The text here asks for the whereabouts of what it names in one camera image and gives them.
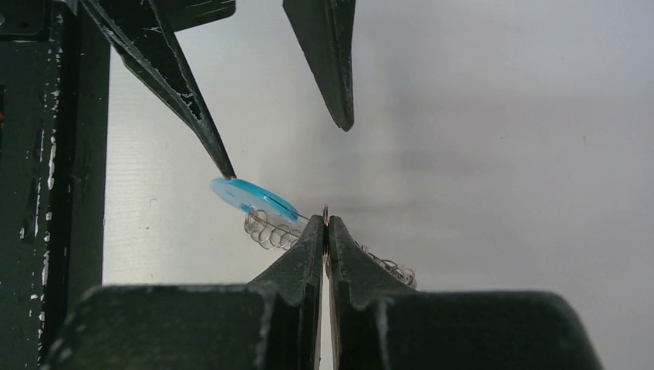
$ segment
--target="gray surface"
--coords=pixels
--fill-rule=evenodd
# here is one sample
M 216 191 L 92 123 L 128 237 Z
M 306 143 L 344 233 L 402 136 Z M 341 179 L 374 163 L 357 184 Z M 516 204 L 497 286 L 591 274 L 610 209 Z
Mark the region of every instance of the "gray surface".
M 403 4 L 359 2 L 350 133 L 281 2 L 178 35 L 239 177 L 329 203 L 421 290 L 557 291 L 606 368 L 654 368 L 654 3 Z M 193 133 L 112 70 L 104 281 L 254 278 L 278 254 L 209 191 Z

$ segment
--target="blue plastic disc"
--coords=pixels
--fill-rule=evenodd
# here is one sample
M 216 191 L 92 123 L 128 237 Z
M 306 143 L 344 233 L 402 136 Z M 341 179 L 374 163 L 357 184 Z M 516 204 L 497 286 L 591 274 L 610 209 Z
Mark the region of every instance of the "blue plastic disc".
M 292 223 L 298 220 L 298 210 L 289 202 L 248 181 L 226 180 L 218 177 L 209 183 L 209 187 L 225 203 L 244 212 L 248 212 L 253 207 L 266 212 L 274 212 Z

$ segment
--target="white tabletop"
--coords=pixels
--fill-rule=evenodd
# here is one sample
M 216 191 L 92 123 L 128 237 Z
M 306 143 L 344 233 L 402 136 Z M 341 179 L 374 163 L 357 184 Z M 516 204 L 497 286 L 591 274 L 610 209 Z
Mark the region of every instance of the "white tabletop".
M 606 368 L 650 370 L 653 19 L 646 0 L 359 1 L 349 133 L 281 1 L 177 37 L 241 179 L 307 215 L 329 204 L 420 290 L 556 291 Z M 249 240 L 194 134 L 113 56 L 105 284 L 249 281 L 280 254 Z

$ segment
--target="metal wire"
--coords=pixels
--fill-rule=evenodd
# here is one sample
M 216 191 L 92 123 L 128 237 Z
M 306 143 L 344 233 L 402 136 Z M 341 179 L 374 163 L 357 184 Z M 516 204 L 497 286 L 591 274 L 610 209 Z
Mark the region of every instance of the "metal wire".
M 298 218 L 308 220 L 307 217 L 297 214 Z M 269 220 L 264 210 L 251 208 L 245 217 L 243 228 L 248 235 L 267 251 L 276 248 L 287 251 L 298 242 L 302 231 L 294 229 L 287 224 L 277 224 Z M 369 251 L 366 245 L 356 244 L 362 251 L 366 252 L 380 267 L 394 276 L 399 281 L 415 289 L 418 285 L 416 274 L 403 264 L 396 264 L 391 260 L 383 260 Z

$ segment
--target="silver wire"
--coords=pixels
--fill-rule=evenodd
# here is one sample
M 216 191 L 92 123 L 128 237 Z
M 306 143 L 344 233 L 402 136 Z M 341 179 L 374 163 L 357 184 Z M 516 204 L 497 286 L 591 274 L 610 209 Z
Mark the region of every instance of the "silver wire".
M 307 217 L 304 217 L 301 214 L 296 212 L 292 213 L 298 216 L 298 218 L 308 220 Z M 277 248 L 288 251 L 298 242 L 298 239 L 302 235 L 300 230 L 294 229 L 287 224 L 272 223 L 268 220 L 268 214 L 264 210 L 257 210 L 255 208 L 251 208 L 245 216 L 243 228 L 245 229 L 245 232 L 250 235 L 253 241 L 267 251 Z M 366 252 L 366 254 L 368 254 L 368 256 L 370 256 L 370 258 L 372 258 L 386 272 L 394 276 L 394 278 L 402 281 L 413 289 L 417 288 L 418 281 L 416 279 L 416 273 L 413 272 L 413 270 L 403 264 L 396 264 L 391 260 L 383 260 L 377 257 L 375 254 L 370 252 L 366 245 L 359 243 L 356 243 L 356 245 L 359 249 Z

